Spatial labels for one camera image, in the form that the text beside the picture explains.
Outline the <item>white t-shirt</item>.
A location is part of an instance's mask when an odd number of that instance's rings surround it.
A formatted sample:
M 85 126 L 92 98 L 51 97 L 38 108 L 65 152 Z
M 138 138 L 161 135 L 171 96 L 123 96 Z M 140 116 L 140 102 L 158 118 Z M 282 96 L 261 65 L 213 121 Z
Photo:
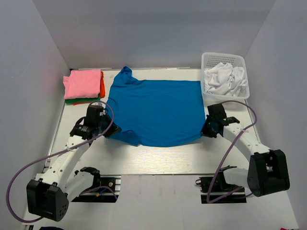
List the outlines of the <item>white t-shirt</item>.
M 243 67 L 233 67 L 230 63 L 219 63 L 204 70 L 204 92 L 208 94 L 239 96 L 248 86 Z

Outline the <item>blue t-shirt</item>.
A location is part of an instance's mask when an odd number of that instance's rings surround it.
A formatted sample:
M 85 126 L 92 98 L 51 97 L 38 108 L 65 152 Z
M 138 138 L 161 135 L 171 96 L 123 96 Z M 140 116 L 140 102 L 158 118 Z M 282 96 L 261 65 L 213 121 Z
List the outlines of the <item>blue t-shirt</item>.
M 132 74 L 123 67 L 110 87 L 109 114 L 121 128 L 112 139 L 172 147 L 201 138 L 205 109 L 200 81 L 138 80 Z

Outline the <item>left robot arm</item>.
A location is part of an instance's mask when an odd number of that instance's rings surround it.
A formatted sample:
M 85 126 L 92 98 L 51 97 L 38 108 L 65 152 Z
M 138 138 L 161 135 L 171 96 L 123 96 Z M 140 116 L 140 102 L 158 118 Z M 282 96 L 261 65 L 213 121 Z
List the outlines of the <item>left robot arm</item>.
M 121 128 L 114 123 L 110 105 L 104 102 L 89 104 L 86 116 L 80 118 L 71 130 L 64 152 L 38 179 L 32 179 L 27 184 L 28 212 L 59 222 L 73 199 L 102 188 L 98 169 L 74 168 L 96 139 L 107 138 L 120 131 Z

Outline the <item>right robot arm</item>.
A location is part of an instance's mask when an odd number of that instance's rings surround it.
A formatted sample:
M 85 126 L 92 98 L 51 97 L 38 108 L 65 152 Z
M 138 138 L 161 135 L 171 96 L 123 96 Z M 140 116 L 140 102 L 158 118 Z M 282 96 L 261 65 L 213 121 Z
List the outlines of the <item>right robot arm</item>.
M 222 103 L 208 106 L 208 114 L 201 129 L 204 137 L 218 135 L 231 142 L 207 190 L 207 202 L 215 203 L 241 188 L 248 188 L 256 197 L 290 188 L 286 155 L 280 149 L 273 150 L 248 133 L 253 125 L 242 127 L 235 117 L 228 117 Z M 236 166 L 223 167 L 228 154 L 236 147 L 248 160 L 247 169 Z

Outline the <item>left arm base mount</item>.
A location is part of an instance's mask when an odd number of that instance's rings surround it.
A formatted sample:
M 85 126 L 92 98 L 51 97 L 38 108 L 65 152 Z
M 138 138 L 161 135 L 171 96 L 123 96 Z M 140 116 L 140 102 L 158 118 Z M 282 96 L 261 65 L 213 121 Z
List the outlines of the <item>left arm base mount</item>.
M 102 175 L 97 185 L 88 188 L 90 192 L 83 192 L 74 203 L 115 203 L 119 197 L 121 186 L 120 175 Z

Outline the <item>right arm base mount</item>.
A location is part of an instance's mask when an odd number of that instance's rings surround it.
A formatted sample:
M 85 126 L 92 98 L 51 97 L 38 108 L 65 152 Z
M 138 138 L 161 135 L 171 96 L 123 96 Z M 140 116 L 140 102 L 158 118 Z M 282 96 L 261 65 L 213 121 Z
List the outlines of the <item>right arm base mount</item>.
M 213 178 L 212 176 L 207 175 L 199 177 L 195 181 L 195 184 L 200 187 L 202 204 L 207 204 L 207 194 L 212 178 Z M 218 176 L 213 184 L 210 193 L 210 200 L 214 200 L 222 195 L 232 192 L 237 188 L 238 188 L 237 185 L 226 184 L 224 179 L 221 179 L 220 176 Z M 245 189 L 241 188 L 240 190 L 232 193 L 231 195 L 214 202 L 214 204 L 242 204 L 246 202 L 247 198 L 246 198 Z

